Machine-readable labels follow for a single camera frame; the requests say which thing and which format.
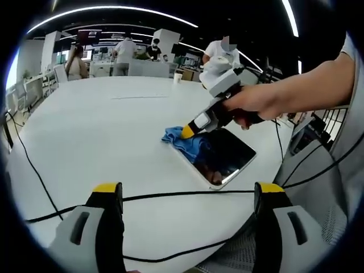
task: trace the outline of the white cup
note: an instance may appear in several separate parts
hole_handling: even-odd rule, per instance
[[[173,83],[174,84],[179,84],[181,79],[182,79],[182,74],[175,73],[175,76],[173,78]]]

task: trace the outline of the smartphone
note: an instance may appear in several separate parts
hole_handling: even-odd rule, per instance
[[[213,190],[218,191],[226,186],[257,155],[227,129],[202,133],[199,137],[203,137],[206,144],[201,145],[198,160],[190,163]]]

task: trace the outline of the blue microfiber cloth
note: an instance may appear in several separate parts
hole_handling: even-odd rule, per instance
[[[176,126],[166,128],[166,134],[162,137],[162,141],[170,143],[193,164],[196,162],[204,162],[203,150],[209,150],[210,144],[203,135],[196,135],[188,139],[181,139],[183,127]]]

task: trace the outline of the black cable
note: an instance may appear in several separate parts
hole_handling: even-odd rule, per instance
[[[20,126],[20,127],[24,127],[23,125],[20,125],[20,124],[16,123],[14,120],[13,120],[13,122],[14,122],[16,125]]]
[[[350,155],[354,149],[356,147],[358,147],[358,145],[362,142],[364,138],[364,133],[359,137],[359,139],[355,142],[355,144],[342,156],[340,157],[337,161],[335,161],[334,163],[332,163],[330,166],[328,166],[327,168],[323,169],[321,172],[315,174],[314,176],[310,177],[310,178],[307,178],[307,179],[304,179],[302,180],[301,182],[297,182],[297,183],[294,183],[292,185],[288,185],[288,186],[285,186],[284,189],[288,189],[288,188],[293,188],[295,186],[299,186],[299,185],[302,185],[302,184],[305,184],[307,182],[310,182],[312,181],[313,179],[316,179],[318,178],[319,176],[323,175],[324,173],[328,172],[329,170],[331,170],[333,167],[339,165],[340,162],[342,162],[348,155]]]
[[[128,260],[135,260],[137,262],[144,262],[144,263],[161,263],[161,262],[165,262],[167,260],[170,260],[170,259],[173,259],[173,258],[182,256],[182,255],[186,255],[186,254],[190,254],[190,253],[193,253],[193,252],[198,252],[200,250],[210,249],[211,247],[215,247],[215,246],[218,246],[218,245],[222,245],[223,243],[229,242],[233,238],[234,238],[234,236],[231,237],[231,238],[229,238],[229,239],[223,240],[221,242],[213,243],[212,245],[203,246],[203,247],[199,247],[197,249],[191,249],[191,250],[179,252],[179,253],[173,254],[171,256],[162,258],[162,259],[139,259],[139,258],[134,258],[134,257],[129,257],[129,256],[123,256],[123,258],[124,259],[128,259]]]
[[[167,197],[167,196],[183,196],[183,195],[218,195],[218,194],[223,194],[223,193],[254,193],[254,191],[221,191],[221,192],[206,192],[206,191],[201,191],[201,192],[167,192],[167,193],[154,193],[151,195],[139,195],[139,196],[131,196],[131,197],[127,197],[127,198],[123,198],[123,202],[128,202],[128,201],[134,201],[134,200],[141,200],[141,199],[150,199],[150,198],[158,198],[158,197]],[[33,224],[33,223],[37,223],[40,221],[44,221],[56,216],[59,216],[61,214],[64,214],[66,212],[70,212],[71,210],[73,210],[76,206],[70,206],[69,208],[65,208],[62,209],[60,211],[45,215],[45,216],[41,216],[38,218],[33,218],[30,220],[25,220],[27,223],[29,224]]]
[[[315,152],[318,148],[320,148],[322,146],[322,144],[318,145],[315,149],[313,149],[307,156],[305,156],[300,163],[297,164],[297,166],[293,169],[293,171],[291,172],[291,174],[287,177],[287,179],[285,180],[285,182],[282,184],[281,187],[284,187],[286,185],[286,183],[289,181],[289,179],[291,178],[291,176],[295,173],[295,171],[298,169],[298,167],[302,164],[303,161],[305,161],[310,155],[313,154],[313,152]]]
[[[18,136],[19,141],[20,141],[20,143],[22,144],[22,146],[23,146],[23,148],[24,148],[25,156],[27,157],[27,159],[28,159],[28,162],[29,162],[30,166],[33,168],[34,172],[35,172],[35,173],[36,173],[36,175],[38,176],[38,178],[39,178],[39,180],[40,180],[40,182],[41,182],[41,184],[42,184],[42,186],[43,186],[43,189],[45,190],[45,193],[47,194],[47,196],[48,196],[48,198],[49,198],[49,200],[50,200],[50,202],[51,202],[51,204],[52,204],[53,208],[54,208],[54,209],[55,209],[55,211],[57,212],[57,215],[59,216],[59,218],[61,218],[61,220],[63,220],[62,215],[61,215],[61,214],[59,214],[58,208],[56,207],[55,203],[53,202],[53,199],[51,198],[51,196],[49,195],[49,192],[47,191],[46,185],[44,185],[43,179],[40,177],[39,172],[36,170],[36,168],[34,167],[34,165],[33,165],[32,161],[30,161],[30,159],[29,159],[28,151],[27,151],[27,149],[25,148],[25,145],[24,145],[24,143],[23,143],[22,139],[21,139],[21,138],[20,138],[20,136],[19,136],[18,128],[16,127],[16,124],[15,124],[15,120],[14,120],[13,115],[11,115],[9,112],[7,112],[7,113],[9,114],[9,116],[11,117],[11,119],[12,119],[12,120],[13,120],[13,122],[14,122],[14,127],[15,127],[16,135]]]
[[[282,148],[282,143],[280,141],[280,137],[279,137],[279,132],[278,132],[278,121],[275,118],[275,130],[277,131],[277,137],[278,137],[278,141],[279,141],[279,147],[280,147],[280,156],[282,157],[282,162],[284,159],[284,155],[283,155],[283,148]]]
[[[34,219],[30,219],[30,220],[25,220],[28,224],[33,224],[33,223],[37,223],[37,222],[42,222],[44,220],[48,220],[48,219],[51,219],[53,217],[56,217],[56,216],[59,216],[59,215],[62,215],[66,212],[70,212],[72,211],[75,207],[77,206],[70,206],[69,208],[65,208],[65,209],[62,209],[62,210],[59,210],[58,212],[54,212],[54,213],[51,213],[51,214],[48,214],[48,215],[45,215],[45,216],[41,216],[41,217],[38,217],[38,218],[34,218]]]

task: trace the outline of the chair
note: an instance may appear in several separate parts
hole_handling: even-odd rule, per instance
[[[62,64],[56,65],[56,66],[54,66],[53,70],[55,72],[55,77],[56,77],[56,81],[58,84],[68,81],[68,77],[66,74],[66,70],[64,69],[64,65],[62,65]]]
[[[36,101],[36,94],[26,92],[24,82],[20,81],[15,84],[15,94],[18,101],[18,110],[27,111],[31,105]]]

